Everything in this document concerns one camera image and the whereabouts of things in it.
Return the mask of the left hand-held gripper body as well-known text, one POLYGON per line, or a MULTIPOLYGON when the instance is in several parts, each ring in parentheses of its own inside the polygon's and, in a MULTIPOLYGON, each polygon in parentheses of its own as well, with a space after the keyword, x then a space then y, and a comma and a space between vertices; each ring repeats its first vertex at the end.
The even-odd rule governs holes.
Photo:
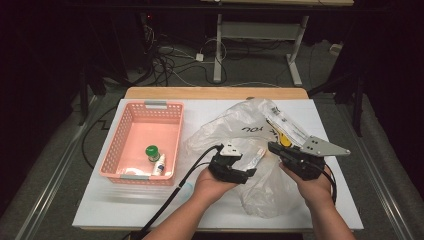
POLYGON ((233 165, 242 158, 242 154, 231 143, 221 144, 208 166, 213 177, 219 181, 245 184, 250 177, 249 171, 234 169, 233 165))

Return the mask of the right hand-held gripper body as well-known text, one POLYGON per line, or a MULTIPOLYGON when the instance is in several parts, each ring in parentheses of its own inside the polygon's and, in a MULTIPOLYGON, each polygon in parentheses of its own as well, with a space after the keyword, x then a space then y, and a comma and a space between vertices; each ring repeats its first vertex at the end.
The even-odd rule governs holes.
POLYGON ((302 180, 314 180, 324 172, 329 156, 348 156, 350 150, 330 143, 316 136, 310 136, 298 147, 284 147, 279 150, 283 164, 302 180))

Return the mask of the clear smiley plastic bag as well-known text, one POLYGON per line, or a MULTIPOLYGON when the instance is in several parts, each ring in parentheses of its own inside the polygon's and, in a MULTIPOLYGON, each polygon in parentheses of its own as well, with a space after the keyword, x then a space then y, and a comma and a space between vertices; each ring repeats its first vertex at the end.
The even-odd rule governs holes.
POLYGON ((183 156, 194 160, 213 145, 231 142, 242 154, 233 167, 247 171, 246 165, 264 148, 256 173, 236 192, 247 214, 272 218, 300 206, 301 196, 295 182, 279 168, 279 157, 268 151, 268 143, 284 140, 300 147, 309 137, 274 101, 255 98, 233 105, 201 126, 183 143, 183 156))

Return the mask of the small white dropper bottle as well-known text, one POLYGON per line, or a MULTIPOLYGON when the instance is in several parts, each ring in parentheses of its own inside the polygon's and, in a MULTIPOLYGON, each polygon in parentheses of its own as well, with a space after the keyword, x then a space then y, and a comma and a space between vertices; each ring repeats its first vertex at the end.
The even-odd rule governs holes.
POLYGON ((161 176, 164 169, 165 169, 165 160, 166 160, 166 155, 162 154, 159 158, 158 161, 155 162, 153 171, 152 171, 152 175, 153 176, 161 176))

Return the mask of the small green-capped bottle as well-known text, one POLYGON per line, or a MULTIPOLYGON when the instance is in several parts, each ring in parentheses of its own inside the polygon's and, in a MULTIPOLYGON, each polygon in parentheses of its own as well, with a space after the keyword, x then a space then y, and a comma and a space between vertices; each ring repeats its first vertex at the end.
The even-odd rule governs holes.
POLYGON ((152 163, 157 162, 160 159, 159 148, 156 145, 147 146, 145 153, 148 157, 148 160, 152 163))

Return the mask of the pink perforated plastic basket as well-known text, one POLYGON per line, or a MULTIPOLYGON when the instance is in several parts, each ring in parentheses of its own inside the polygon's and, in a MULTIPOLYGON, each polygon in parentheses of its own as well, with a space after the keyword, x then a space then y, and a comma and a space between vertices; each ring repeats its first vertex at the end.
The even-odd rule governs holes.
POLYGON ((122 100, 105 143, 99 174, 117 184, 173 185, 183 113, 181 102, 122 100), (149 145, 156 145, 160 156, 166 155, 161 176, 152 175, 155 162, 145 153, 149 145), (151 176, 121 175, 124 168, 138 168, 151 176))

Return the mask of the person's left hand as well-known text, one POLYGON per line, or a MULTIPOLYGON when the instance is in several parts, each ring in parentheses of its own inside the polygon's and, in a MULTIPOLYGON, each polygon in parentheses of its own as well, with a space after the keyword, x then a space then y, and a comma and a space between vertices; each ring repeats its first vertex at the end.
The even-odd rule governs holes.
POLYGON ((235 183, 217 180, 209 169, 205 168, 197 177, 192 199, 202 205, 210 206, 235 187, 235 183))

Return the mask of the person's right hand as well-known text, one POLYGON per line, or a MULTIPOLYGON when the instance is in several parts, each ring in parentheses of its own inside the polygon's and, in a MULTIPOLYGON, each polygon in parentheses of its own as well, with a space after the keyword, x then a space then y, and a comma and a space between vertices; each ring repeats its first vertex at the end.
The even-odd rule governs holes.
POLYGON ((307 205, 334 205, 332 200, 332 185, 324 174, 321 174, 314 180, 303 180, 283 164, 280 164, 280 168, 295 181, 307 205))

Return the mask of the black stand leg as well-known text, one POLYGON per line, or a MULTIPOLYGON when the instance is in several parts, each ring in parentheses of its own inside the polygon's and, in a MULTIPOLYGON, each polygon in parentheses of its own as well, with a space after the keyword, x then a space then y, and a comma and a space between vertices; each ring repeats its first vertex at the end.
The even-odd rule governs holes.
POLYGON ((89 113, 89 97, 88 89, 96 96, 104 96, 106 94, 106 87, 103 77, 101 75, 101 68, 96 65, 88 65, 82 68, 79 73, 80 84, 80 121, 79 125, 82 126, 87 119, 89 113))
POLYGON ((352 104, 351 124, 358 137, 361 133, 361 116, 363 102, 364 80, 360 74, 344 73, 339 77, 330 78, 327 82, 312 88, 307 92, 309 97, 318 93, 333 93, 336 104, 352 104))

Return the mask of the flat white packet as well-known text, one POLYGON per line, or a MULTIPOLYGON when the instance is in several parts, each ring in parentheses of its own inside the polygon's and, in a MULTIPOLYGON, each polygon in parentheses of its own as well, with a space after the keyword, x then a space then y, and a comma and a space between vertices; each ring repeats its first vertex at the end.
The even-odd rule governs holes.
POLYGON ((145 172, 138 168, 124 168, 121 173, 121 175, 132 175, 132 176, 139 176, 139 177, 149 177, 151 176, 151 172, 145 172))

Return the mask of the white table board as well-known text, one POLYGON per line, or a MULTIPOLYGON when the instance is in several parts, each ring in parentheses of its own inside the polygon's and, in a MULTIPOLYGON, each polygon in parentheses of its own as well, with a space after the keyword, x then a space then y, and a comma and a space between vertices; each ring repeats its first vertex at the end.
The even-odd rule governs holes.
MULTIPOLYGON (((235 100, 186 100, 182 125, 182 140, 188 139, 200 127, 235 105, 235 100)), ((276 105, 302 127, 326 138, 318 111, 311 100, 278 100, 276 105)), ((353 231, 363 228, 362 220, 336 158, 326 159, 337 180, 336 208, 353 231)), ((134 230, 143 226, 159 209, 173 189, 169 186, 115 184, 100 175, 100 163, 95 165, 72 225, 85 230, 134 230)), ((199 225, 211 232, 301 232, 312 229, 305 204, 288 210, 281 216, 261 218, 247 214, 234 192, 229 192, 212 205, 199 225)))

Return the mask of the black device with red light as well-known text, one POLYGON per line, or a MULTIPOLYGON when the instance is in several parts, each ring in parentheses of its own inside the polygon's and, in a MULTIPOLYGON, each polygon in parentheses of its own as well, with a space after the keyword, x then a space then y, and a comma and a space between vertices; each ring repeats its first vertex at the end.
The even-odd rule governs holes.
POLYGON ((149 13, 141 13, 139 15, 140 35, 143 46, 142 67, 151 69, 153 57, 157 48, 156 34, 151 26, 152 16, 149 13))

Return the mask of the metal floor rail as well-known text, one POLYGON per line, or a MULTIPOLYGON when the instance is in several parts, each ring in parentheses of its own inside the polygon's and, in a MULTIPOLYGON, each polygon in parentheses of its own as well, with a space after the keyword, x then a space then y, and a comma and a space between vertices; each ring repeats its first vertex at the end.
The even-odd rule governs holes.
POLYGON ((75 131, 71 135, 70 141, 61 155, 54 172, 49 178, 49 182, 36 200, 15 240, 33 240, 35 233, 38 231, 38 228, 53 202, 69 166, 72 163, 72 157, 80 144, 80 139, 88 129, 88 125, 93 119, 96 111, 99 109, 102 100, 102 97, 93 96, 88 102, 89 113, 86 115, 84 120, 76 126, 75 131))
POLYGON ((419 240, 420 223, 413 208, 420 204, 383 128, 368 101, 362 103, 360 130, 352 124, 353 108, 335 106, 326 130, 332 141, 352 151, 339 160, 364 228, 360 240, 419 240))

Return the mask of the white table frame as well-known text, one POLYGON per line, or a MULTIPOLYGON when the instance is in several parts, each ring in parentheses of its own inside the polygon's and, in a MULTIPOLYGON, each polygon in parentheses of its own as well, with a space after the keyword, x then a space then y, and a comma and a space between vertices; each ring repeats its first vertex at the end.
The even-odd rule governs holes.
MULTIPOLYGON (((229 7, 231 4, 239 4, 242 7, 259 6, 277 8, 283 6, 305 7, 311 10, 315 7, 329 8, 330 10, 341 7, 352 7, 354 0, 202 0, 203 2, 211 2, 215 6, 229 7)), ((223 60, 226 58, 227 47, 223 43, 223 39, 253 39, 253 40, 277 40, 277 41, 293 41, 293 50, 290 54, 286 54, 286 62, 288 70, 291 74, 293 84, 297 87, 302 86, 302 80, 299 75, 296 58, 300 45, 302 43, 304 33, 307 28, 309 15, 303 15, 298 22, 295 23, 271 23, 269 20, 228 20, 223 18, 223 14, 217 15, 216 26, 216 42, 215 58, 214 58, 214 83, 222 83, 224 76, 223 60)))

